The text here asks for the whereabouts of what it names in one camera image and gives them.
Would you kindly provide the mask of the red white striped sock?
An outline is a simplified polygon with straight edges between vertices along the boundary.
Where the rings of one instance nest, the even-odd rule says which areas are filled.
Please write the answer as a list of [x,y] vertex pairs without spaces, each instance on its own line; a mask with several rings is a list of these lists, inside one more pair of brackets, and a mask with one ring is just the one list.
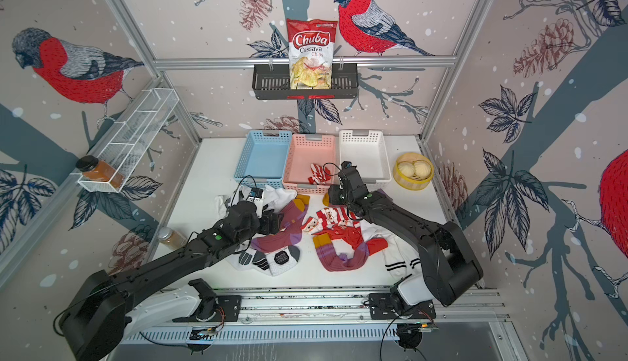
[[324,166],[312,163],[310,165],[311,175],[308,177],[309,184],[324,185],[331,181],[332,176]]

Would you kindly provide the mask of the red snowflake sock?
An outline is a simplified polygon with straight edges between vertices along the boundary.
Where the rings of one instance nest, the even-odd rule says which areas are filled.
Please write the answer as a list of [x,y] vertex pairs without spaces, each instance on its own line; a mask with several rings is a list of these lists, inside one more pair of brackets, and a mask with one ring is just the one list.
[[353,251],[357,251],[362,245],[366,247],[368,255],[372,256],[380,251],[383,251],[389,247],[385,238],[370,238],[366,240],[363,236],[362,230],[357,225],[355,226],[341,226],[337,225],[333,228],[325,230],[325,233],[331,240],[341,240],[347,243]]

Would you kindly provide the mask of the red santa pattern sock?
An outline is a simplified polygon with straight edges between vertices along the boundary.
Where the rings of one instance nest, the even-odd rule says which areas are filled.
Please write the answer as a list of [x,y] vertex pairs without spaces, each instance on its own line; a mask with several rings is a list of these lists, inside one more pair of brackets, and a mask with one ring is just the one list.
[[306,219],[301,230],[304,233],[314,234],[337,226],[356,227],[359,222],[358,217],[346,207],[324,207],[314,216]]

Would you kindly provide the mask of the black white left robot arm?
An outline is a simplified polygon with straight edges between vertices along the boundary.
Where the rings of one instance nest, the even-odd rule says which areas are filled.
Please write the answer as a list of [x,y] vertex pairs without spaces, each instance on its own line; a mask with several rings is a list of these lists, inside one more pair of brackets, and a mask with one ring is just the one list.
[[131,326],[129,314],[141,302],[173,282],[226,259],[244,241],[260,233],[278,233],[284,215],[257,213],[253,202],[238,202],[227,216],[198,233],[183,247],[137,269],[90,275],[70,305],[53,321],[75,359],[99,360],[111,353]]

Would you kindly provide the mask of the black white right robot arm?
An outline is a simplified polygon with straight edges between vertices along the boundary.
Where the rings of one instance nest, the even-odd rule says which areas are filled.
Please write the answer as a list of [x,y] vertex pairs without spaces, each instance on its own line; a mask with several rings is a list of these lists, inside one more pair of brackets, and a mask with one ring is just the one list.
[[336,176],[340,182],[330,186],[332,204],[389,230],[419,254],[421,274],[398,281],[390,290],[399,315],[432,300],[449,306],[483,278],[479,259],[459,225],[426,220],[397,206],[385,193],[371,192],[349,161],[338,166]]

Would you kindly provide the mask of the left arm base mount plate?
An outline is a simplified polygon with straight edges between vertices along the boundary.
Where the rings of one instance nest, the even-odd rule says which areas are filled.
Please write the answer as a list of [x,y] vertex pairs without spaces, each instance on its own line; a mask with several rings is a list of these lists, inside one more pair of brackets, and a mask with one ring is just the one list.
[[174,323],[230,323],[239,318],[242,296],[216,296],[203,300],[200,306],[187,317],[175,318]]

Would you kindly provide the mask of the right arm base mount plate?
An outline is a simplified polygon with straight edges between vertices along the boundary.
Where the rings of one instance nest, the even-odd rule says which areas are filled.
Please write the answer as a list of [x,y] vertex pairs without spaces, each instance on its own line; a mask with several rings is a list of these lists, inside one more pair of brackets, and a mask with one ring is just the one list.
[[362,304],[368,308],[371,320],[401,318],[433,321],[437,316],[431,300],[410,306],[390,293],[370,293]]

